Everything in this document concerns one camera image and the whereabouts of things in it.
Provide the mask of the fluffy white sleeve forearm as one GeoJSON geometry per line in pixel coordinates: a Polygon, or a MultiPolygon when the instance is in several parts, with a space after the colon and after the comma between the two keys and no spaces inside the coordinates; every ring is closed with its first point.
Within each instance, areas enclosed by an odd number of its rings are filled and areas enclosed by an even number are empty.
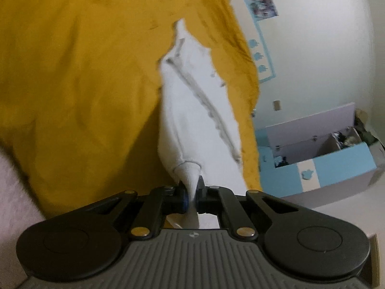
{"type": "Polygon", "coordinates": [[[1,288],[16,288],[26,278],[16,255],[21,233],[44,220],[13,158],[1,150],[1,288]]]}

